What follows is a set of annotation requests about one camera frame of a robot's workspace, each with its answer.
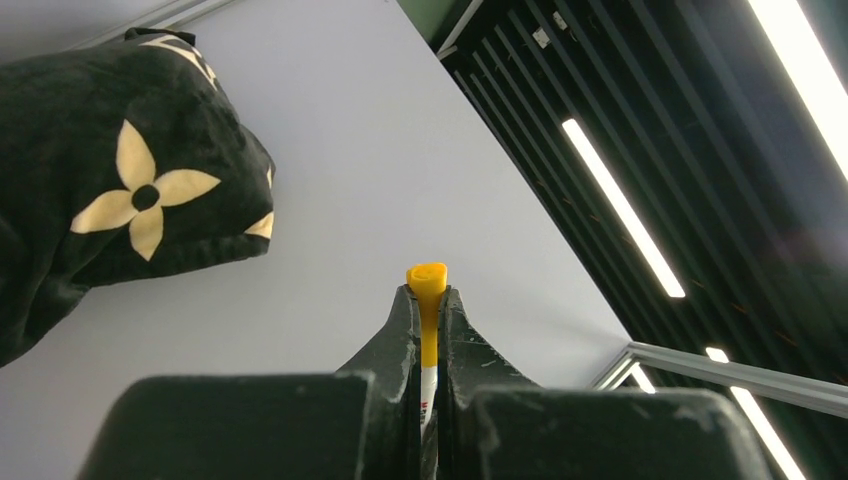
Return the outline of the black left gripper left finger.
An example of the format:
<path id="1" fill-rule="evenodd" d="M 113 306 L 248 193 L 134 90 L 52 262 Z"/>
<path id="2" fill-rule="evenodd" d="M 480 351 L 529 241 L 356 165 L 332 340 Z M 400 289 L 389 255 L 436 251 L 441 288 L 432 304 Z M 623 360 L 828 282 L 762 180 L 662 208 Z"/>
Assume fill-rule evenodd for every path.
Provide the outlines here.
<path id="1" fill-rule="evenodd" d="M 418 305 L 330 373 L 154 376 L 111 407 L 82 479 L 417 479 Z"/>

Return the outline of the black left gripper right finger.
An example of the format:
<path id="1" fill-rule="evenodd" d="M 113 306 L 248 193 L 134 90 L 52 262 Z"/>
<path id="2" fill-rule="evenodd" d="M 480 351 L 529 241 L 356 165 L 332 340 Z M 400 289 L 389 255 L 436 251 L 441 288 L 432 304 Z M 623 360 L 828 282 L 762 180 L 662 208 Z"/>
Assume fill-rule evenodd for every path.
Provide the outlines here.
<path id="1" fill-rule="evenodd" d="M 756 434 L 703 389 L 545 388 L 471 325 L 456 289 L 440 303 L 441 479 L 767 479 Z"/>

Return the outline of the yellow marker cap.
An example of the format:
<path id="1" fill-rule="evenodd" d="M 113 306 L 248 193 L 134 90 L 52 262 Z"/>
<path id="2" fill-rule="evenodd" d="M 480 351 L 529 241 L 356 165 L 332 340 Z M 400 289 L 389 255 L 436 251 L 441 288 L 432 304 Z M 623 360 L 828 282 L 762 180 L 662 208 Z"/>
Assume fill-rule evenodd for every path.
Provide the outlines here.
<path id="1" fill-rule="evenodd" d="M 421 365 L 438 365 L 439 308 L 447 290 L 448 268 L 444 263 L 427 263 L 411 267 L 406 284 L 416 297 L 421 331 Z"/>

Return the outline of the white marker pen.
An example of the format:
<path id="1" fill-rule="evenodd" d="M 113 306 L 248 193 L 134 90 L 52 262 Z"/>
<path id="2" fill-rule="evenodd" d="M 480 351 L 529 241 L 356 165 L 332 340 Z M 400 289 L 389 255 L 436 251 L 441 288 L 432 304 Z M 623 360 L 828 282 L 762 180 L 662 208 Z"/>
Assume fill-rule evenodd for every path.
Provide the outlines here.
<path id="1" fill-rule="evenodd" d="M 420 433 L 424 437 L 433 417 L 438 387 L 438 367 L 422 367 L 420 377 Z"/>

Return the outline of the ceiling light strip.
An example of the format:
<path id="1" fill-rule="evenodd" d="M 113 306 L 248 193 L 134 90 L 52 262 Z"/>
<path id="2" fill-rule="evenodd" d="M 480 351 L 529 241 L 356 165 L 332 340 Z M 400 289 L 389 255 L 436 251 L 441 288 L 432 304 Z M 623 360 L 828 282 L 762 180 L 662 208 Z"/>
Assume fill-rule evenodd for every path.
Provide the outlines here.
<path id="1" fill-rule="evenodd" d="M 795 0 L 749 0 L 748 4 L 836 165 L 846 175 L 847 91 L 801 5 Z"/>
<path id="2" fill-rule="evenodd" d="M 579 122 L 567 119 L 562 128 L 665 293 L 671 298 L 685 298 L 682 284 Z"/>
<path id="3" fill-rule="evenodd" d="M 793 453 L 772 425 L 753 392 L 748 389 L 752 385 L 750 368 L 734 364 L 725 351 L 717 347 L 706 347 L 705 354 L 712 362 L 717 363 L 716 368 L 720 369 L 722 375 L 727 377 L 732 397 L 737 401 L 742 412 L 753 426 L 782 478 L 806 479 L 807 475 L 801 469 Z"/>

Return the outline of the black floral pillow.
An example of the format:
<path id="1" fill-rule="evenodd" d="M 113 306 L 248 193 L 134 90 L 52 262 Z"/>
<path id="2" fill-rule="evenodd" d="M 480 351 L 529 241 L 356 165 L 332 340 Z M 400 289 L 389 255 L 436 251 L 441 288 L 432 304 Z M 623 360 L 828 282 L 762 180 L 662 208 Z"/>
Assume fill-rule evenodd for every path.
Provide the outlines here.
<path id="1" fill-rule="evenodd" d="M 1 67 L 1 361 L 92 289 L 266 254 L 276 167 L 188 32 Z"/>

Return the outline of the grey aluminium frame bar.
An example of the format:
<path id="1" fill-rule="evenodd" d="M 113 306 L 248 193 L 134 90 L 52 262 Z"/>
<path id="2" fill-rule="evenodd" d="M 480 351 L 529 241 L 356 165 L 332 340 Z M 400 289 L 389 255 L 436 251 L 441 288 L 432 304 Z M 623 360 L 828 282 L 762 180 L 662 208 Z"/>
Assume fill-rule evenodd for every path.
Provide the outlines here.
<path id="1" fill-rule="evenodd" d="M 773 400 L 841 418 L 847 416 L 847 387 L 741 363 L 722 363 L 666 347 L 631 342 L 590 383 L 611 390 L 640 364 L 724 386 L 736 386 Z"/>

